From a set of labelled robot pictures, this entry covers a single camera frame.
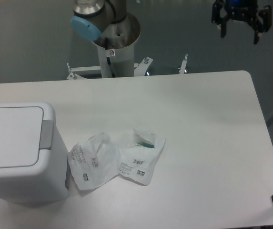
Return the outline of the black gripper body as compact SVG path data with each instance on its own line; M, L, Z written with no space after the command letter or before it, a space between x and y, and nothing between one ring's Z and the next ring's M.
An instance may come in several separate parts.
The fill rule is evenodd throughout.
M246 23L259 22L257 0L226 0L224 9L226 12L226 15L222 18L224 23L229 20Z

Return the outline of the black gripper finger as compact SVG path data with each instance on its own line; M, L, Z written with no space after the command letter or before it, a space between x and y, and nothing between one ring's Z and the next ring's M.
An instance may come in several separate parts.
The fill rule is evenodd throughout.
M211 22L217 24L221 31L221 38L224 38L227 33L227 22L232 18L231 0L216 0L212 5ZM224 9L226 14L222 17L221 10Z
M268 32L272 26L272 6L266 5L261 9L257 9L255 16L251 19L252 28L254 30L253 43L259 42L260 36Z

